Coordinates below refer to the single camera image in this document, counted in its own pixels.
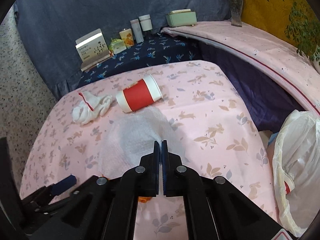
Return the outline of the orange snack wrapper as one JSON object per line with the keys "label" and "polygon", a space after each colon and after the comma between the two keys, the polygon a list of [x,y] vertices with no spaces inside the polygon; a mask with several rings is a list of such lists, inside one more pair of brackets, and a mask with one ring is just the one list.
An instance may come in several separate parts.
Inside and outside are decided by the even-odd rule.
{"label": "orange snack wrapper", "polygon": [[129,195],[137,197],[138,202],[147,203],[158,193],[156,181],[150,179],[148,172],[137,173],[129,170],[121,177],[100,177],[102,178],[106,179],[104,186],[108,189],[109,194],[116,199]]}

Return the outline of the white paper towel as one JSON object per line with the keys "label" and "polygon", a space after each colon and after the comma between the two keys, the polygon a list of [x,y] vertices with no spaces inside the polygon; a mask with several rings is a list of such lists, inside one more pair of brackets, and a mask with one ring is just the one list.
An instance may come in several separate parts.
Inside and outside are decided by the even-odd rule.
{"label": "white paper towel", "polygon": [[142,156],[152,153],[155,142],[166,140],[168,149],[183,161],[185,148],[171,126],[173,121],[156,107],[146,107],[117,119],[101,142],[98,171],[109,179],[137,166]]}

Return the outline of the white trash bag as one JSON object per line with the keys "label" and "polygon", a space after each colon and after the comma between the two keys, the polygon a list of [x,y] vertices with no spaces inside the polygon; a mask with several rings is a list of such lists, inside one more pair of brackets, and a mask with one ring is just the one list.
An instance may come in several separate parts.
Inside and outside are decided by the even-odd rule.
{"label": "white trash bag", "polygon": [[319,117],[294,110],[266,151],[280,223],[300,237],[319,211]]}

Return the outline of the pink floral tablecloth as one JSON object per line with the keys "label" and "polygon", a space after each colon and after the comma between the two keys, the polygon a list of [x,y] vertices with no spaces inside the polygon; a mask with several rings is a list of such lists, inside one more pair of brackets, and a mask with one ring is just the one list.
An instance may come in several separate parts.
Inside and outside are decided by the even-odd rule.
{"label": "pink floral tablecloth", "polygon": [[[272,172],[259,132],[231,82],[219,66],[207,61],[133,70],[65,95],[33,145],[23,174],[22,198],[74,175],[75,186],[54,197],[55,203],[91,176],[104,177],[98,171],[102,139],[114,121],[130,114],[121,110],[116,95],[146,75],[154,77],[163,95],[148,107],[156,107],[173,121],[171,126],[185,148],[187,161],[181,160],[182,164],[205,178],[225,177],[277,222]],[[73,108],[81,102],[80,92],[111,95],[113,102],[103,117],[80,126],[72,118]],[[133,239],[189,239],[183,198],[163,193],[162,142],[159,193],[147,203],[138,202]]]}

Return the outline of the white crumpled sock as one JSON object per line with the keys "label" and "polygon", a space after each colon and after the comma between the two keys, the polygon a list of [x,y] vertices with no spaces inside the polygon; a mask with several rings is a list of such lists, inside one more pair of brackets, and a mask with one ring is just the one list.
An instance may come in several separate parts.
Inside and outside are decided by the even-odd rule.
{"label": "white crumpled sock", "polygon": [[72,118],[80,126],[84,126],[98,117],[103,117],[113,102],[111,95],[96,96],[90,92],[78,94],[81,97],[81,102],[73,108]]}

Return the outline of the red white paper cup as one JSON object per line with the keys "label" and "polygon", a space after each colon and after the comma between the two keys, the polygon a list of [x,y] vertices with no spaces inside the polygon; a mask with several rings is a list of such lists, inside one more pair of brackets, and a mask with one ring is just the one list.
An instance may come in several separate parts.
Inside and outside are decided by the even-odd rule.
{"label": "red white paper cup", "polygon": [[161,98],[163,98],[163,95],[152,75],[144,76],[116,95],[117,103],[124,113],[136,112]]}

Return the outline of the white open-top box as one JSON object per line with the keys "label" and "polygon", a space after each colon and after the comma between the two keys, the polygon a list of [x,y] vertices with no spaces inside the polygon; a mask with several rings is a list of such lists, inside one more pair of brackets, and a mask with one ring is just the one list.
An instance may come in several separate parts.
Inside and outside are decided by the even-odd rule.
{"label": "white open-top box", "polygon": [[100,28],[84,35],[75,42],[76,50],[82,61],[80,67],[82,72],[112,56]]}

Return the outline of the orange patterned small box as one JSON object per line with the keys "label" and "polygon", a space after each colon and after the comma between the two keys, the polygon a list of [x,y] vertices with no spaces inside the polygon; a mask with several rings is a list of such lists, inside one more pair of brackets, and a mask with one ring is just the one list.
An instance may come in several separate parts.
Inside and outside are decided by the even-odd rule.
{"label": "orange patterned small box", "polygon": [[130,48],[135,45],[133,40],[132,30],[130,28],[120,31],[119,35],[121,39],[124,41],[126,48]]}

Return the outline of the light pink speckled cloth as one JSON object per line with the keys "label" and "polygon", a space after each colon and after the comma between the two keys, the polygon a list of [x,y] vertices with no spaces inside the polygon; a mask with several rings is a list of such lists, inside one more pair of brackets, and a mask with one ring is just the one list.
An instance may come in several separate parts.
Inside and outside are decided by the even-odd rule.
{"label": "light pink speckled cloth", "polygon": [[235,27],[229,21],[165,27],[162,32],[193,38],[239,57],[289,92],[305,110],[319,114],[319,74],[291,44],[249,24]]}

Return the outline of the navy floral cloth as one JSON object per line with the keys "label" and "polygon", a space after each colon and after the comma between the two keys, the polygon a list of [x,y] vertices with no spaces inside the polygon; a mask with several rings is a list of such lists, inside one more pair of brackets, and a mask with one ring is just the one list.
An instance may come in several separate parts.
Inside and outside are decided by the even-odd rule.
{"label": "navy floral cloth", "polygon": [[135,69],[203,59],[199,43],[185,37],[158,34],[135,44],[82,73],[78,88]]}

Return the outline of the slim white bottle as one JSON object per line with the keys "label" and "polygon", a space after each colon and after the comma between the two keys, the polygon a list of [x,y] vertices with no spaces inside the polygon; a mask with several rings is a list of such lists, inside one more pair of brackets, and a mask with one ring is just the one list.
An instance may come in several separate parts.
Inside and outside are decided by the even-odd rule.
{"label": "slim white bottle", "polygon": [[144,42],[143,33],[140,27],[139,19],[134,19],[130,21],[132,31],[134,33],[136,43],[142,43]]}

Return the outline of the white cylindrical jar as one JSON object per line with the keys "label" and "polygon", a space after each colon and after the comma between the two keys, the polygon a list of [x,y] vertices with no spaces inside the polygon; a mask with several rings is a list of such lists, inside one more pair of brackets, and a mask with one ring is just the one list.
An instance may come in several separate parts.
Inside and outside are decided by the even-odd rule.
{"label": "white cylindrical jar", "polygon": [[140,26],[143,31],[144,38],[146,40],[152,39],[152,22],[149,14],[139,16]]}

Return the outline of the pale green tissue box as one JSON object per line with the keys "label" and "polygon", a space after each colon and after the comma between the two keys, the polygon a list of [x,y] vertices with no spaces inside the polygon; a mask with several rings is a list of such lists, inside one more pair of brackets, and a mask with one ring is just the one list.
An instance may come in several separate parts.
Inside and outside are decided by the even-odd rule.
{"label": "pale green tissue box", "polygon": [[191,9],[173,10],[166,14],[166,19],[170,27],[195,25],[197,23],[196,12]]}

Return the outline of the green plant white pot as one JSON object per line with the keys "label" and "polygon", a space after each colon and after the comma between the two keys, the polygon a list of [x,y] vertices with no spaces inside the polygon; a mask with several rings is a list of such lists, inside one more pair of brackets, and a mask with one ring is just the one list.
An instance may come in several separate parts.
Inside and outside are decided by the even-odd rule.
{"label": "green plant white pot", "polygon": [[306,0],[266,0],[268,16],[285,40],[319,72],[319,19]]}

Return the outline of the yellow fabric backdrop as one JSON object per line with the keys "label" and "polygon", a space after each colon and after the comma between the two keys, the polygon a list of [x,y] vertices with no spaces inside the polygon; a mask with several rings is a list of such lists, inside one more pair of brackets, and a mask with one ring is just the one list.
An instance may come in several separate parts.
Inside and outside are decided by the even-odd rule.
{"label": "yellow fabric backdrop", "polygon": [[285,36],[286,26],[290,23],[289,14],[293,2],[304,3],[308,12],[313,13],[306,0],[244,0],[242,22],[296,46],[296,42]]}

